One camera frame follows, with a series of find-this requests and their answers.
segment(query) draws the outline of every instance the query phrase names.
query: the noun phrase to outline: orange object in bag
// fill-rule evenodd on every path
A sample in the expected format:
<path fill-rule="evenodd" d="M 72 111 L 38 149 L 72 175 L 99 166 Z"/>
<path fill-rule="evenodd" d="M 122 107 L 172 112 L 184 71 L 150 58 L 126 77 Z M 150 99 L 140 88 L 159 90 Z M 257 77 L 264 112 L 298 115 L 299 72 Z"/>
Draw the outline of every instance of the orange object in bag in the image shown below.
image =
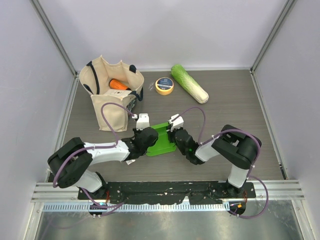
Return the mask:
<path fill-rule="evenodd" d="M 111 79 L 111 81 L 109 82 L 109 87 L 117 90 L 131 90 L 128 86 L 124 85 L 122 82 L 116 79 Z"/>

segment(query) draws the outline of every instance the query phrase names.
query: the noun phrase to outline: black bag strap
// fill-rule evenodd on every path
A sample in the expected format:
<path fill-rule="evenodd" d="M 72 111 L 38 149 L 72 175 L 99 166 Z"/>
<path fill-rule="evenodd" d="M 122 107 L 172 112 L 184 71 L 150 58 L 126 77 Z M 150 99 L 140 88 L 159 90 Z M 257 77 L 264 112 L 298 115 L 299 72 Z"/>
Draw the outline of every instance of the black bag strap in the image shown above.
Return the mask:
<path fill-rule="evenodd" d="M 129 95 L 135 95 L 139 102 L 141 102 L 144 99 L 144 88 L 141 88 L 140 96 L 137 91 L 132 91 L 131 93 L 129 93 Z"/>
<path fill-rule="evenodd" d="M 95 84 L 96 84 L 96 94 L 100 94 L 100 86 L 99 86 L 99 81 L 98 81 L 98 76 L 96 73 L 96 70 L 94 68 L 94 66 L 92 65 L 92 61 L 90 61 L 87 66 L 89 66 L 92 69 L 93 75 L 94 75 L 94 79 L 95 79 Z"/>

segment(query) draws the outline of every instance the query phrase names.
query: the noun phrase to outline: robotic arm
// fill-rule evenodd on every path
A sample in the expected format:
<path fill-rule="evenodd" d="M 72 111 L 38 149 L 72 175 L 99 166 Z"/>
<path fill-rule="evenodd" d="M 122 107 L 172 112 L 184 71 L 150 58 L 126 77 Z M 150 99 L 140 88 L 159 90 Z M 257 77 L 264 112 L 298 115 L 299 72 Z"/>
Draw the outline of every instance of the robotic arm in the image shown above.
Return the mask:
<path fill-rule="evenodd" d="M 169 140 L 175 143 L 186 158 L 194 165 L 204 164 L 209 159 L 222 155 L 232 163 L 231 172 L 227 179 L 227 192 L 237 197 L 243 193 L 243 186 L 247 174 L 258 154 L 256 143 L 248 136 L 239 132 L 225 133 L 200 144 L 195 142 L 191 135 L 183 128 L 184 120 L 178 114 L 169 120 L 167 129 Z M 225 125 L 221 131 L 238 129 Z M 255 137 L 260 147 L 261 141 Z"/>
<path fill-rule="evenodd" d="M 108 161 L 134 160 L 147 153 L 148 147 L 153 146 L 158 140 L 158 133 L 150 127 L 147 113 L 135 114 L 132 117 L 137 120 L 134 136 L 123 138 L 115 147 L 112 143 L 88 143 L 82 142 L 79 137 L 74 137 L 63 147 L 55 152 L 49 159 L 48 164 L 53 175 L 56 175 L 63 162 L 75 151 L 89 148 L 76 154 L 65 166 L 58 178 L 60 188 L 77 186 L 87 189 L 95 198 L 101 198 L 106 193 L 107 184 L 98 172 L 91 172 L 87 168 L 91 165 Z"/>

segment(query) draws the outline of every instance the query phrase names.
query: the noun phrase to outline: white wall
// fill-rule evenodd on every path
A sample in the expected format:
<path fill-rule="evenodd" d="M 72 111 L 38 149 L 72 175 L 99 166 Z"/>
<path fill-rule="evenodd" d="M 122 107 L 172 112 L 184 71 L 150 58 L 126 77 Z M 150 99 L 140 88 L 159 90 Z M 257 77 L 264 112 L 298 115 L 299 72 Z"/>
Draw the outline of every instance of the white wall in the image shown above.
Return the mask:
<path fill-rule="evenodd" d="M 72 75 L 27 0 L 0 3 L 0 238 L 21 239 Z"/>
<path fill-rule="evenodd" d="M 251 67 L 286 0 L 40 0 L 77 70 Z"/>
<path fill-rule="evenodd" d="M 291 178 L 320 226 L 320 1 L 298 0 L 256 71 Z"/>

